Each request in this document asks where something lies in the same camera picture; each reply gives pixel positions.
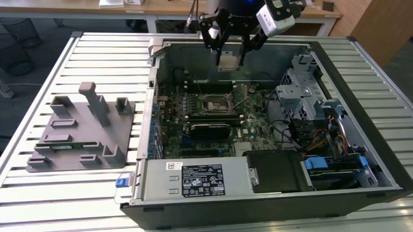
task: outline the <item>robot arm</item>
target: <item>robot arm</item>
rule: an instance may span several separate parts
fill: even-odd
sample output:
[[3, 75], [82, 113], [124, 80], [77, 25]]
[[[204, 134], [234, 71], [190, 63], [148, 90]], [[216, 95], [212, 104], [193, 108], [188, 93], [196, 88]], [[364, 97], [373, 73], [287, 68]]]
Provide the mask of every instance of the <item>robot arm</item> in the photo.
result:
[[[216, 14], [200, 21], [206, 48], [217, 51], [216, 64], [220, 65], [222, 47], [232, 35], [243, 36], [240, 66], [245, 54], [260, 50], [269, 37], [287, 31], [300, 17], [305, 5], [291, 4], [289, 0], [220, 0]], [[252, 31], [261, 26], [251, 38]]]

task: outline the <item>gray stand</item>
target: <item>gray stand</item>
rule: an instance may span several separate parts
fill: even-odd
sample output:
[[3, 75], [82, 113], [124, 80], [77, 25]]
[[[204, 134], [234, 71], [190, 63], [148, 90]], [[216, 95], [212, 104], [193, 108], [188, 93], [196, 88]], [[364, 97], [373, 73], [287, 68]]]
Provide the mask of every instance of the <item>gray stand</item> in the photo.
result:
[[89, 100], [55, 97], [54, 115], [30, 158], [29, 172], [116, 169], [126, 164], [136, 103], [128, 98], [106, 102], [95, 83], [83, 82], [79, 93]]

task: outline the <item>aluminum workbench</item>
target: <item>aluminum workbench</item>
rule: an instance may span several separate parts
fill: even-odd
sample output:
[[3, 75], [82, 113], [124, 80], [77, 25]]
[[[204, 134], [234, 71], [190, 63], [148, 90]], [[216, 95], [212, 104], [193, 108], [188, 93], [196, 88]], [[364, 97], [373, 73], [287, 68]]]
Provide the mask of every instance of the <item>aluminum workbench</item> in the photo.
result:
[[[0, 158], [0, 232], [142, 231], [120, 210], [128, 194], [117, 192], [116, 179], [137, 163], [152, 38], [197, 38], [182, 34], [74, 33]], [[288, 37], [321, 43], [355, 95], [406, 169], [413, 176], [413, 104], [357, 42], [347, 38]], [[122, 169], [29, 173], [27, 160], [50, 120], [54, 96], [75, 102], [83, 81], [98, 84], [108, 101], [128, 97], [137, 102], [128, 166]], [[325, 81], [335, 97], [333, 87]], [[413, 198], [372, 205], [345, 217], [218, 226], [178, 231], [413, 231]]]

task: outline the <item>desk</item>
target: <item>desk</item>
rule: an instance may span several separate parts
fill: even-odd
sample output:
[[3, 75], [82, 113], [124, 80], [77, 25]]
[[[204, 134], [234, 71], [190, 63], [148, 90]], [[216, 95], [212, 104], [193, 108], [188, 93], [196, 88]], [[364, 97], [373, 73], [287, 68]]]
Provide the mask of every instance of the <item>desk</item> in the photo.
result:
[[[145, 232], [120, 210], [116, 196], [116, 180], [136, 171], [137, 149], [144, 120], [150, 65], [152, 39], [197, 38], [196, 34], [85, 33], [71, 38], [57, 65], [25, 116], [9, 147], [0, 157], [0, 232], [34, 231], [117, 231]], [[413, 105], [379, 68], [359, 43], [344, 37], [288, 37], [279, 39], [317, 40], [333, 61], [349, 88], [355, 92], [390, 146], [413, 176]], [[128, 53], [114, 53], [114, 47]], [[112, 86], [98, 89], [108, 101], [128, 97], [137, 102], [132, 129], [128, 165], [122, 169], [85, 170], [55, 173], [29, 173], [27, 160], [50, 121], [51, 100], [57, 95], [70, 96], [73, 101], [86, 101], [78, 94], [78, 85], [94, 81]], [[324, 80], [331, 95], [333, 87]], [[128, 193], [118, 192], [122, 201]], [[355, 232], [412, 231], [412, 197], [392, 203], [371, 205], [344, 217], [309, 218], [204, 227], [197, 232]]]
[[[0, 17], [145, 19], [150, 33], [157, 33], [157, 20], [186, 20], [192, 0], [146, 0], [144, 5], [126, 4], [124, 8], [100, 9], [100, 0], [0, 0]], [[206, 11], [206, 0], [200, 2], [200, 13]], [[323, 24], [319, 36], [328, 36], [341, 12], [308, 7], [299, 23]]]

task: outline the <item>floor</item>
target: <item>floor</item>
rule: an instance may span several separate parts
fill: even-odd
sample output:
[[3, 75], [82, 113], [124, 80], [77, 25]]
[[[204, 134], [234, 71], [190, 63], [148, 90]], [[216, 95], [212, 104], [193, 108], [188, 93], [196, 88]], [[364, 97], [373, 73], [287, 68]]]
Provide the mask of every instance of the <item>floor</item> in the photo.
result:
[[[33, 19], [43, 44], [29, 50], [37, 69], [23, 76], [9, 76], [0, 69], [0, 78], [7, 84], [42, 84], [55, 65], [73, 31], [89, 32], [130, 32], [125, 20], [81, 20], [66, 19], [65, 27], [58, 28], [53, 19]], [[410, 99], [413, 101], [413, 41], [410, 41], [386, 71]], [[41, 86], [13, 86], [15, 98], [0, 97], [0, 137], [13, 136], [19, 123], [33, 104]], [[6, 149], [9, 140], [0, 138], [0, 153]]]

